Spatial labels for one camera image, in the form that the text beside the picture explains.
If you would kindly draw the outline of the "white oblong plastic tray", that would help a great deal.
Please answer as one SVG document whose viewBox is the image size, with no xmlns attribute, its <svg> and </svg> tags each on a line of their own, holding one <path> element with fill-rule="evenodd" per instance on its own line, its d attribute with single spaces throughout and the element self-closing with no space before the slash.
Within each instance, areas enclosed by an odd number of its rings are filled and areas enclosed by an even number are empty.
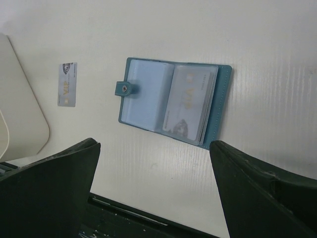
<svg viewBox="0 0 317 238">
<path fill-rule="evenodd" d="M 35 156 L 50 136 L 48 123 L 14 49 L 0 35 L 0 160 Z"/>
</svg>

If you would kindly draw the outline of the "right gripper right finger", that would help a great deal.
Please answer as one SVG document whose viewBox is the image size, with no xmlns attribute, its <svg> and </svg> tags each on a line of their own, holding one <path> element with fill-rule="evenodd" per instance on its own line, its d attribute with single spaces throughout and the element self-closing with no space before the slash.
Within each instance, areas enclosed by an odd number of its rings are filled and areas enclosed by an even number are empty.
<svg viewBox="0 0 317 238">
<path fill-rule="evenodd" d="M 252 157 L 223 141 L 210 157 L 230 237 L 315 238 L 317 181 Z"/>
</svg>

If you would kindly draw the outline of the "silver VIP credit card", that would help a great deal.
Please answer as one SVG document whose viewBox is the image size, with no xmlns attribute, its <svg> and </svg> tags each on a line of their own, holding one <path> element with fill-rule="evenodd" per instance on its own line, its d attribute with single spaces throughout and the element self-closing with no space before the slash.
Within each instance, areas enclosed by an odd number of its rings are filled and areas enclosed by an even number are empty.
<svg viewBox="0 0 317 238">
<path fill-rule="evenodd" d="M 217 72 L 217 66 L 175 67 L 162 127 L 164 133 L 199 144 Z"/>
</svg>

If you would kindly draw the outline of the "blue leather card holder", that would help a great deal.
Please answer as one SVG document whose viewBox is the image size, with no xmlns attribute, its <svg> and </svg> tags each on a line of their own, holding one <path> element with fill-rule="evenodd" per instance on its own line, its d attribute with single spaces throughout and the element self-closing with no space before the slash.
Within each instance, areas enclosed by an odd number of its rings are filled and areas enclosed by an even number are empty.
<svg viewBox="0 0 317 238">
<path fill-rule="evenodd" d="M 213 95 L 210 98 L 198 145 L 171 137 L 162 129 L 177 65 L 218 67 Z M 124 80 L 117 82 L 115 89 L 115 94 L 121 97 L 118 120 L 122 124 L 208 149 L 210 143 L 217 139 L 231 73 L 232 67 L 224 64 L 128 58 Z"/>
</svg>

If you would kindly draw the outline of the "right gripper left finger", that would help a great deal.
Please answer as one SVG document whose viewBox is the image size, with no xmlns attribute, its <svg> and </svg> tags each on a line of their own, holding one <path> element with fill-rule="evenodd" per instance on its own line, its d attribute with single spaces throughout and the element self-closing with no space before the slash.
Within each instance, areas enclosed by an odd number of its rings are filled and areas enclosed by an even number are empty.
<svg viewBox="0 0 317 238">
<path fill-rule="evenodd" d="M 76 238 L 101 144 L 87 138 L 0 178 L 2 238 Z"/>
</svg>

